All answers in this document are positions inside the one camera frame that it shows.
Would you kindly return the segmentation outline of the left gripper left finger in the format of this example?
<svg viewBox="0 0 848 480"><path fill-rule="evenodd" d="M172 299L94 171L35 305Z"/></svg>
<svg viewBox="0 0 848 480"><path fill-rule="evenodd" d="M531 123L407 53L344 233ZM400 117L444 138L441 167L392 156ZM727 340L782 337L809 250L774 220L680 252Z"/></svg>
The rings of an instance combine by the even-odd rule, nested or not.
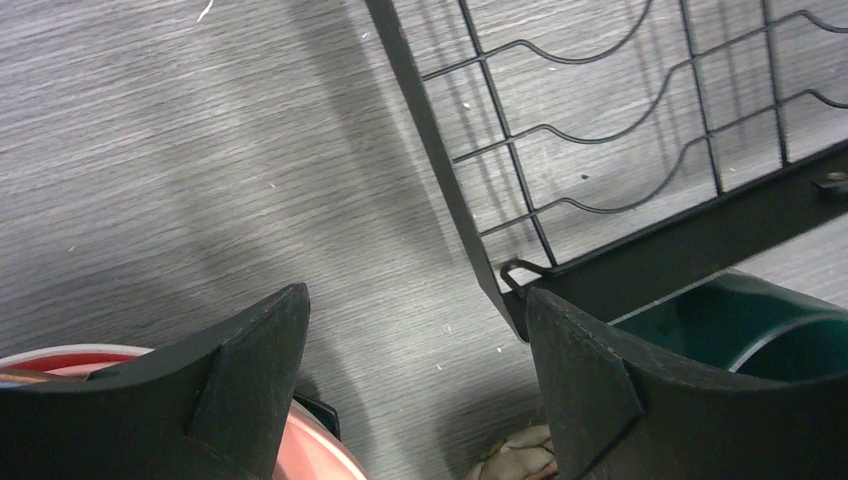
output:
<svg viewBox="0 0 848 480"><path fill-rule="evenodd" d="M5 479L268 479L309 325L302 283L94 372L1 392Z"/></svg>

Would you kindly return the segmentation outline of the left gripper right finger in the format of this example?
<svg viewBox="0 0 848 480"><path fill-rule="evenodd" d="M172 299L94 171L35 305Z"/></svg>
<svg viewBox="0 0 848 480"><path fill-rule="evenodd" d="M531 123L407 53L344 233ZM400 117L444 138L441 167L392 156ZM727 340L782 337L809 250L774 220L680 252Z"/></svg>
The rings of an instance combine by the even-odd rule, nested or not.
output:
<svg viewBox="0 0 848 480"><path fill-rule="evenodd" d="M732 373L595 319L546 290L527 326L564 479L843 479L847 379Z"/></svg>

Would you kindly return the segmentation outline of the light green bowl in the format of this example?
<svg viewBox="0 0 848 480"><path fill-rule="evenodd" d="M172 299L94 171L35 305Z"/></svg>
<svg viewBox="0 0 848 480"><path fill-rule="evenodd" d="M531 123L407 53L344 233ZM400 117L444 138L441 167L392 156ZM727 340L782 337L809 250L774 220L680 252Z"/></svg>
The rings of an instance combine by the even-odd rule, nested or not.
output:
<svg viewBox="0 0 848 480"><path fill-rule="evenodd" d="M558 478L548 424L531 425L504 437L485 451L467 480L543 480Z"/></svg>

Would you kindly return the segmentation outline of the dark green mug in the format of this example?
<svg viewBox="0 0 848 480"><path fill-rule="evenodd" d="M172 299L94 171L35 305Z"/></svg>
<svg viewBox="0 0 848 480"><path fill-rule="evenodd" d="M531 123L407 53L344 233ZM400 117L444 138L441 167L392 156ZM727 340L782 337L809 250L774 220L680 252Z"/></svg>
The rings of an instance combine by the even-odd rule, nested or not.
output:
<svg viewBox="0 0 848 480"><path fill-rule="evenodd" d="M616 327L717 368L778 381L847 371L847 311L737 271L713 277Z"/></svg>

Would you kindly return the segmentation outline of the black wire dish rack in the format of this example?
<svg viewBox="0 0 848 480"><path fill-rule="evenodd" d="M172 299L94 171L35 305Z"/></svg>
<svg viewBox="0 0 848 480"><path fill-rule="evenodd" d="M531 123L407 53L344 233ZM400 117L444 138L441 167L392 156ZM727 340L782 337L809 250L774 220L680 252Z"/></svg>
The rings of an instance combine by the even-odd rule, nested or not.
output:
<svg viewBox="0 0 848 480"><path fill-rule="evenodd" d="M847 214L843 1L371 1L477 281L619 321Z"/></svg>

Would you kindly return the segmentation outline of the cream bowl red rim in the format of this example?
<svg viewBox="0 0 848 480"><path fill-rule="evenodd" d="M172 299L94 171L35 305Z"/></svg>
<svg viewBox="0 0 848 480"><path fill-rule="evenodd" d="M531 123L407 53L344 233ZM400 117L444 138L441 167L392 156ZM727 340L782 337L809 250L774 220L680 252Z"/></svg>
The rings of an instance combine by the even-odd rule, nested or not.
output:
<svg viewBox="0 0 848 480"><path fill-rule="evenodd" d="M146 347L71 344L31 350L1 359L3 368L81 377L150 353ZM366 479L365 469L340 440L331 406L295 394L280 444L275 479Z"/></svg>

